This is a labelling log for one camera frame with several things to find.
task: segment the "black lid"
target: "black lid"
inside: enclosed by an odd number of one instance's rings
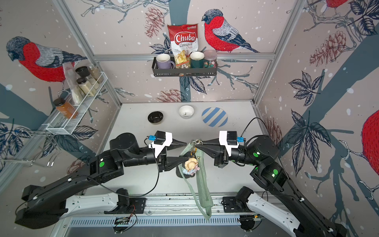
[[[76,80],[76,82],[78,83],[78,84],[83,84],[83,83],[85,83],[87,80],[84,78],[84,77],[80,77],[79,79],[77,79]]]
[[[88,67],[86,66],[78,67],[77,69],[75,69],[75,71],[81,77],[88,77],[90,75]]]
[[[66,103],[66,101],[63,99],[63,98],[58,98],[56,100],[53,101],[53,104],[55,106],[61,106],[63,105],[64,103]]]

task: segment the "blue striped plate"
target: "blue striped plate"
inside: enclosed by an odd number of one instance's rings
[[[221,127],[228,121],[228,114],[218,107],[210,107],[203,111],[203,122],[211,127]]]

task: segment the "wire rack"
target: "wire rack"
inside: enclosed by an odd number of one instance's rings
[[[50,124],[47,126],[46,130],[55,133],[55,134],[61,134],[61,135],[71,135],[76,126],[80,123],[83,116],[86,114],[89,106],[92,104],[94,99],[99,94],[100,90],[102,89],[105,82],[108,80],[108,77],[105,75],[104,72],[101,72],[101,75],[99,77],[103,78],[103,81],[99,83],[99,88],[96,90],[95,96],[89,96],[87,93],[82,102],[79,105],[74,105],[74,102],[72,100],[72,96],[69,97],[68,102],[74,106],[75,112],[71,116],[71,118],[66,118],[62,113],[58,113],[56,117],[50,122]]]

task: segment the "metal basket shelf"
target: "metal basket shelf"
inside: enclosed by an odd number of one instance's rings
[[[71,135],[76,126],[80,123],[83,116],[86,114],[89,106],[92,104],[100,90],[102,89],[105,82],[108,80],[108,77],[105,75],[104,72],[101,72],[101,76],[99,78],[103,78],[103,81],[99,83],[99,88],[96,90],[95,96],[88,96],[88,93],[82,100],[82,102],[79,105],[74,105],[72,96],[69,97],[68,102],[72,104],[75,108],[74,114],[77,113],[77,116],[73,118],[73,115],[71,118],[66,118],[62,113],[58,113],[56,117],[50,122],[50,124],[47,126],[46,130],[55,133],[55,134],[61,134],[61,135]]]
[[[157,65],[157,58],[153,60],[153,65],[151,67],[155,77],[194,77],[194,76],[215,76],[217,74],[217,67],[206,67],[206,68],[170,68],[170,69],[159,69]]]

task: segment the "plastic bag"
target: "plastic bag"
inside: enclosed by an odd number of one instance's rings
[[[63,63],[63,72],[64,76],[66,77],[67,84],[70,87],[71,94],[72,94],[72,101],[74,102],[74,105],[79,105],[83,98],[86,96],[84,92],[79,87],[78,83],[76,82],[77,74],[75,73],[74,67],[70,62]]]

